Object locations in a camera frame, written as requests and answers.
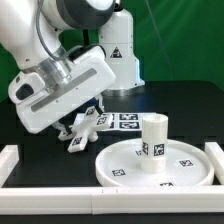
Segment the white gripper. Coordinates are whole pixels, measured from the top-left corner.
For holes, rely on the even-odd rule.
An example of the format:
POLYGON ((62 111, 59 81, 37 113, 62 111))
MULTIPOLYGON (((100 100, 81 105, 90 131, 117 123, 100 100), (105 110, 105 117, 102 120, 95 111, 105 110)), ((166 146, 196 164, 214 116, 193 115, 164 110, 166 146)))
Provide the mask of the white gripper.
POLYGON ((58 120, 77 109, 90 99, 97 101, 96 110, 104 113, 101 93, 115 82, 115 75, 105 62, 100 46, 88 50, 74 61, 72 79, 53 93, 48 93, 40 78, 32 73, 30 78, 21 78, 34 93, 27 99, 14 97, 20 121, 28 132, 36 134, 54 123, 54 128, 66 135, 72 133, 69 126, 58 120))

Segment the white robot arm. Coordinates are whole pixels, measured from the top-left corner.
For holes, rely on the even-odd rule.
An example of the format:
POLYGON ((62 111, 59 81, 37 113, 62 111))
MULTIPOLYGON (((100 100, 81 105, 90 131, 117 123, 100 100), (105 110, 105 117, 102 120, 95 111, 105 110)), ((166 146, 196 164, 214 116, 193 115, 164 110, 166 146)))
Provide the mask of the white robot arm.
POLYGON ((133 52, 133 17, 120 0, 0 0, 0 45, 20 73, 8 87, 30 133, 92 98, 144 85, 133 52))

